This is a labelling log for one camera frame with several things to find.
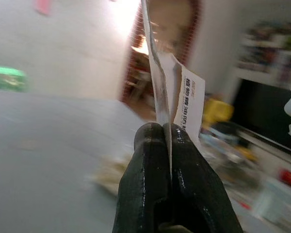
white table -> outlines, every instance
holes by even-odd
[[[0,92],[0,233],[110,233],[115,198],[87,178],[142,124],[119,101]]]

pink paper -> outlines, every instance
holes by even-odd
[[[39,13],[49,15],[51,0],[36,0],[36,9]]]

yellow object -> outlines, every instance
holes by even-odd
[[[205,103],[203,114],[203,128],[209,127],[218,121],[228,121],[234,112],[234,107],[220,100],[209,99]]]
[[[236,147],[236,150],[238,150],[248,160],[251,160],[251,161],[254,161],[254,162],[256,160],[258,160],[257,157],[248,148],[238,146],[238,147]]]

pink object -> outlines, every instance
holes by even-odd
[[[49,15],[51,0],[36,0],[36,10],[44,15]]]

gray table surface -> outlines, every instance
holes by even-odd
[[[119,101],[0,92],[0,233],[110,233],[115,198],[88,177],[142,124]]]

